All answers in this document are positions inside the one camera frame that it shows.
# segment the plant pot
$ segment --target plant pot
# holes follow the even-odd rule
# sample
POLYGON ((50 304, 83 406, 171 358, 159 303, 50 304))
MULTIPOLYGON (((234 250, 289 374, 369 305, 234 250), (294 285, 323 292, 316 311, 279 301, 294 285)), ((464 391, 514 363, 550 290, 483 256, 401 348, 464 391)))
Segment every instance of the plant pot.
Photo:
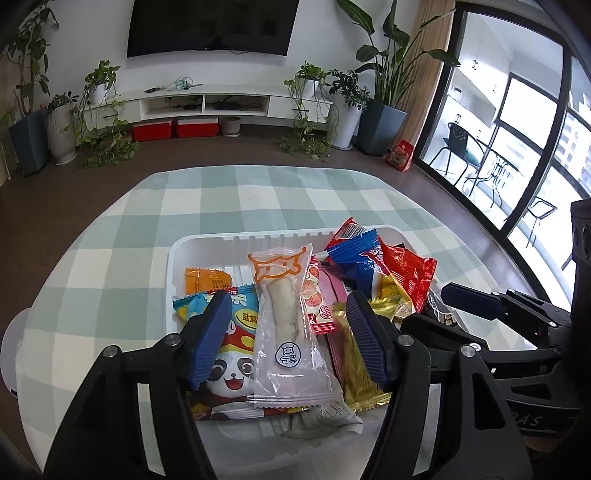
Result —
POLYGON ((318 80, 298 78, 295 81, 295 91, 302 98, 314 98, 318 85, 320 85, 318 80))
POLYGON ((351 138, 357 128, 361 113, 363 113, 363 109, 348 106, 345 103, 345 97, 341 94, 335 95, 326 122, 329 126, 329 141, 333 147, 339 150, 351 150, 353 148, 351 138))
POLYGON ((105 99, 108 96, 108 94, 110 94, 112 88, 113 87, 111 87, 107 92, 107 85, 105 85, 104 83, 97 85, 92 94, 90 95, 90 101, 92 102, 92 104, 100 105, 101 103, 105 103, 105 99))
POLYGON ((18 162, 26 176, 40 171, 50 158, 45 130, 46 114, 45 110, 37 110, 8 129, 18 162))
POLYGON ((240 117, 227 116, 222 119, 222 135, 224 137, 236 138, 240 135, 240 117))
POLYGON ((74 132, 70 125, 72 104, 62 105, 47 115, 47 142, 56 165, 65 165, 76 158, 74 132))
POLYGON ((355 146, 367 155, 384 155, 405 117, 405 112, 370 100, 361 114, 355 146))

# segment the white cabinet on balcony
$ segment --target white cabinet on balcony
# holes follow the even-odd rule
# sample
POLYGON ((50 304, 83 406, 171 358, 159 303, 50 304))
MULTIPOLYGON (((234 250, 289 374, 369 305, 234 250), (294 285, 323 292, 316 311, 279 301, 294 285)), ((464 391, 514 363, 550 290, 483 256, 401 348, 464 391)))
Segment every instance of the white cabinet on balcony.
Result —
POLYGON ((498 109, 503 100, 511 59, 482 18, 469 14, 460 51, 459 70, 498 109))

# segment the pothos plant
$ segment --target pothos plant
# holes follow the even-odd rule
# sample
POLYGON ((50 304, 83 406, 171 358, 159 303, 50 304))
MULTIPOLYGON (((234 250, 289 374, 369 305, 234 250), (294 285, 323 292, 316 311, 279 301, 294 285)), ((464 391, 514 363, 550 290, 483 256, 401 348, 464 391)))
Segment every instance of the pothos plant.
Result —
POLYGON ((56 16, 44 0, 36 7, 21 24, 18 32, 10 39, 7 47, 7 58, 18 66, 19 83, 14 92, 15 107, 24 118, 35 109, 35 85, 39 85, 43 93, 49 95, 49 79, 47 78, 48 43, 43 36, 43 27, 52 22, 59 27, 56 16))
POLYGON ((86 159, 87 167, 97 167, 106 163, 117 165, 122 160, 133 158, 135 152, 139 149, 139 143, 132 141, 127 132, 122 129, 129 122, 118 118, 117 109, 125 104, 125 101, 116 100, 116 91, 110 100, 107 100, 105 95, 106 104, 103 105, 104 108, 113 111, 113 124, 111 126, 99 129, 90 112, 92 93, 95 91, 96 86, 100 85, 97 81, 106 82, 109 86, 107 91, 115 88, 117 70, 119 70, 119 67, 111 67, 109 60, 101 60, 99 67, 86 76, 86 84, 80 102, 72 110, 76 145, 85 145, 90 148, 91 155, 86 159), (86 122, 87 118, 90 119, 90 125, 86 122))
POLYGON ((396 108, 400 100, 413 85, 412 73, 416 62, 423 55, 429 55, 435 60, 440 60, 447 65, 459 67, 460 62, 450 52, 435 48, 433 50, 421 50, 413 57, 411 52, 413 45, 421 38, 425 28, 432 22, 442 19, 453 13, 453 10, 444 15, 436 15, 421 25, 417 35, 411 40, 410 35, 400 30, 394 23, 397 0, 392 2, 390 12, 382 25, 384 36, 388 39, 388 46, 380 50, 372 38, 375 33, 372 18, 362 8, 350 0, 336 0, 338 6, 353 20, 353 23, 365 30, 369 37, 370 45, 362 45, 355 58, 363 65, 355 72, 365 70, 375 72, 375 96, 374 99, 384 105, 396 108))
MULTIPOLYGON (((293 130, 282 137, 280 141, 280 146, 284 151, 288 153, 296 151, 303 152, 312 160, 324 159, 330 155, 330 143, 324 136, 318 135, 316 132, 317 122, 313 122, 308 118, 309 109, 304 105, 304 101, 301 98, 302 79, 318 80, 324 86, 324 80, 327 75, 327 72, 324 72, 320 67, 304 62, 301 69, 295 73, 292 79, 283 82, 288 87, 290 97, 295 103, 294 110, 296 112, 293 120, 293 130)), ((320 89, 320 96, 317 96, 314 100, 317 117, 323 116, 322 104, 328 105, 322 91, 320 89)))

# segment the black chair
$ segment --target black chair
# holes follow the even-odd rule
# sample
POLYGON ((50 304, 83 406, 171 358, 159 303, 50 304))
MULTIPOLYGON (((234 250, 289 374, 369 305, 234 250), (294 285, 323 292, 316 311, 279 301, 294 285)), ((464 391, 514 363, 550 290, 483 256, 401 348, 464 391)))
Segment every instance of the black chair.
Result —
POLYGON ((465 129, 460 127, 460 125, 455 124, 453 122, 449 122, 447 124, 447 127, 449 128, 449 138, 443 139, 443 141, 446 143, 446 146, 443 147, 439 152, 437 152, 437 155, 433 157, 433 159, 429 162, 429 165, 431 165, 435 161, 435 159, 443 150, 449 150, 447 166, 445 168, 445 173, 443 174, 444 177, 447 177, 447 172, 449 171, 449 163, 452 160, 452 153, 456 157, 459 157, 462 161, 466 163, 466 168, 464 168, 462 174, 457 178, 456 182, 453 184, 454 186, 456 186, 462 178, 462 176, 466 173, 468 165, 472 165, 477 170, 480 169, 480 162, 482 161, 482 158, 484 158, 484 149, 480 145, 480 142, 473 135, 471 135, 465 129), (478 146, 478 148, 480 148, 480 151, 482 152, 482 157, 480 158, 480 160, 478 160, 476 156, 470 150, 468 150, 469 138, 473 139, 474 143, 478 146))
MULTIPOLYGON (((538 225, 542 220, 544 220, 548 215, 554 213, 556 210, 557 208, 547 200, 541 199, 540 197, 534 197, 534 200, 533 202, 531 202, 531 205, 527 207, 527 211, 532 214, 535 220, 534 226, 531 228, 530 237, 527 239, 527 245, 525 246, 526 248, 530 245, 531 237, 534 234, 535 226, 538 225)), ((535 246, 536 239, 537 237, 535 237, 534 241, 531 243, 532 247, 535 246)))

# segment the screw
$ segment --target screw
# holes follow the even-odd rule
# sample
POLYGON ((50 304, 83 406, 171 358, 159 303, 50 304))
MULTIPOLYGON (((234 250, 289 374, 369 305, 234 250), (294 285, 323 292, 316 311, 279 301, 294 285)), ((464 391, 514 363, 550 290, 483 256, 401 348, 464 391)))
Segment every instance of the screw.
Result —
POLYGON ((476 355, 476 350, 474 350, 470 345, 463 345, 462 348, 460 348, 460 351, 463 356, 468 358, 472 358, 476 355))
POLYGON ((115 355, 117 355, 118 352, 119 349, 116 345, 109 345, 108 347, 105 347, 105 349, 103 350, 103 356, 107 358, 113 358, 115 355))
POLYGON ((402 346, 411 346, 414 343, 414 338, 410 335, 401 335, 398 337, 398 343, 402 346))
POLYGON ((168 346, 177 346, 181 342, 182 338, 178 333, 171 333, 164 339, 164 343, 168 346))

